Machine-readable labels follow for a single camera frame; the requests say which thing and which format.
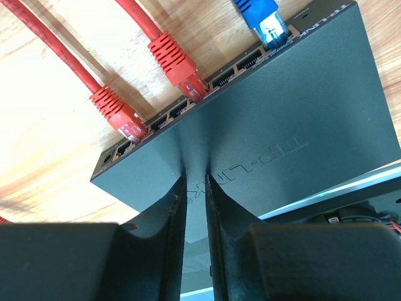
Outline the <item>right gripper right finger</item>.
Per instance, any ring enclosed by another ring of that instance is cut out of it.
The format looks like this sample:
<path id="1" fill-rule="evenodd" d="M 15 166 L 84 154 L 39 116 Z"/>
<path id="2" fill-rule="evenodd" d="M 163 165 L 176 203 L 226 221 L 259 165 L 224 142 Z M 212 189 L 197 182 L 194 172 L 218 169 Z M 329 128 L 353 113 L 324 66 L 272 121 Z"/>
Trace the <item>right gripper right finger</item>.
<path id="1" fill-rule="evenodd" d="M 216 300 L 399 300 L 400 238 L 380 223 L 269 224 L 206 177 Z"/>

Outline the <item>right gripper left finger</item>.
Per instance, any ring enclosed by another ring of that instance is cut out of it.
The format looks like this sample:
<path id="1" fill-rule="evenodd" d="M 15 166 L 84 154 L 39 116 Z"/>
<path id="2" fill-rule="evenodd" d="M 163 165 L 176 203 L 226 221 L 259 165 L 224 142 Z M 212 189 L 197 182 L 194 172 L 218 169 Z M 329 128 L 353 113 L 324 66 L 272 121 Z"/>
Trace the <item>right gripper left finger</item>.
<path id="1" fill-rule="evenodd" d="M 187 182 L 124 224 L 1 226 L 2 300 L 178 300 Z"/>

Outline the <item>black network switch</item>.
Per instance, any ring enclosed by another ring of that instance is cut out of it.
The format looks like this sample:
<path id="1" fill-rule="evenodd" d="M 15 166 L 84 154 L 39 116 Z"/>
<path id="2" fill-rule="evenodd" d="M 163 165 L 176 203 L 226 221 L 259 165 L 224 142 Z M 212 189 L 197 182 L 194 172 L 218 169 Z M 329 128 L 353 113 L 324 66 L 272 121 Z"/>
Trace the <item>black network switch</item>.
<path id="1" fill-rule="evenodd" d="M 397 161 L 400 146 L 355 1 L 313 1 L 281 49 L 233 65 L 141 144 L 104 152 L 91 182 L 137 211 L 187 177 L 189 241 L 206 235 L 205 175 L 256 216 Z"/>

